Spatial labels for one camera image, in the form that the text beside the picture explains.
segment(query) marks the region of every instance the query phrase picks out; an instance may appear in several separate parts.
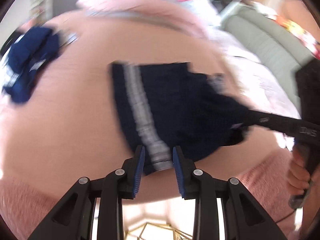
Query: white stripe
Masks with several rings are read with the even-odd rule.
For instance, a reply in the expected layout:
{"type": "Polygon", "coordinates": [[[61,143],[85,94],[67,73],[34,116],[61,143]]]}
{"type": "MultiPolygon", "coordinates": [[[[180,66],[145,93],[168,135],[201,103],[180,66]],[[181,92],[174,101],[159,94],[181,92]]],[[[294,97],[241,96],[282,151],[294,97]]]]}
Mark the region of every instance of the white stripe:
{"type": "Polygon", "coordinates": [[[133,64],[123,64],[127,97],[136,130],[141,141],[147,147],[153,167],[165,170],[172,167],[170,148],[160,139],[154,126],[154,120],[143,88],[140,68],[133,64]]]}

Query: pillow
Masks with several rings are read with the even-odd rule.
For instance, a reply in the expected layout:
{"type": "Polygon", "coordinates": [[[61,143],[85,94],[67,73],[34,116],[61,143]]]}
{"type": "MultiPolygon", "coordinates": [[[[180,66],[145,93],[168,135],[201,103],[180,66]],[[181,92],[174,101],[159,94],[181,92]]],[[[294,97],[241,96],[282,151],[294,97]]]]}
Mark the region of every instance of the pillow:
{"type": "Polygon", "coordinates": [[[220,16],[208,0],[78,0],[77,5],[87,11],[161,17],[200,38],[208,38],[207,29],[220,25],[220,16]]]}

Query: blue gripper pad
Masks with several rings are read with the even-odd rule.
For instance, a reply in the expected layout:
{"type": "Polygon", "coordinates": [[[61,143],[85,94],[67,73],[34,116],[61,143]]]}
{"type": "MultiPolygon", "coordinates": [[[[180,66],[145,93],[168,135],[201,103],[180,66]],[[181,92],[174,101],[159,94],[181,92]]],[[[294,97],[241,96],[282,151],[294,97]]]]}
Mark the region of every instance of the blue gripper pad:
{"type": "Polygon", "coordinates": [[[139,156],[139,161],[138,161],[138,165],[137,165],[137,169],[134,173],[134,181],[133,181],[133,198],[136,197],[136,194],[139,191],[139,187],[140,187],[140,182],[141,182],[141,177],[142,177],[142,171],[143,171],[143,164],[144,164],[144,158],[145,158],[145,148],[144,146],[141,147],[141,151],[140,151],[140,156],[139,156]]]}
{"type": "Polygon", "coordinates": [[[173,148],[173,151],[172,151],[172,160],[173,160],[174,170],[176,172],[179,192],[181,194],[181,197],[184,198],[186,196],[186,190],[184,188],[184,178],[183,178],[182,167],[181,167],[181,163],[177,153],[177,149],[175,147],[173,148]]]}

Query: black cable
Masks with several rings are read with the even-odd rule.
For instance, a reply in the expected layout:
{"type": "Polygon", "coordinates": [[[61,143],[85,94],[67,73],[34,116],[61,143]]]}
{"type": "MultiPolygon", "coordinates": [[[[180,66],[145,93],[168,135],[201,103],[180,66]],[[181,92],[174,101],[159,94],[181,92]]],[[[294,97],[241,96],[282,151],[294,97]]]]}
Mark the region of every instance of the black cable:
{"type": "Polygon", "coordinates": [[[285,216],[284,218],[281,218],[280,220],[276,221],[276,224],[277,224],[277,223],[280,223],[281,221],[283,221],[283,220],[287,219],[288,217],[290,217],[293,213],[295,213],[295,211],[296,211],[296,209],[293,210],[289,215],[287,215],[287,216],[285,216]]]}

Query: blue clothing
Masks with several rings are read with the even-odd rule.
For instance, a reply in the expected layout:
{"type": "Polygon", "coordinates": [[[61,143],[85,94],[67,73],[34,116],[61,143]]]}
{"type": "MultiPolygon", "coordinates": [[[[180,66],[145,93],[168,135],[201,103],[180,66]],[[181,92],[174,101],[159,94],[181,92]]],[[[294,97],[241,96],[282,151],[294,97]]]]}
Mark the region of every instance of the blue clothing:
{"type": "Polygon", "coordinates": [[[3,88],[13,102],[25,103],[30,99],[37,72],[58,56],[59,36],[52,32],[49,28],[33,27],[11,46],[7,67],[18,77],[14,84],[3,88]]]}

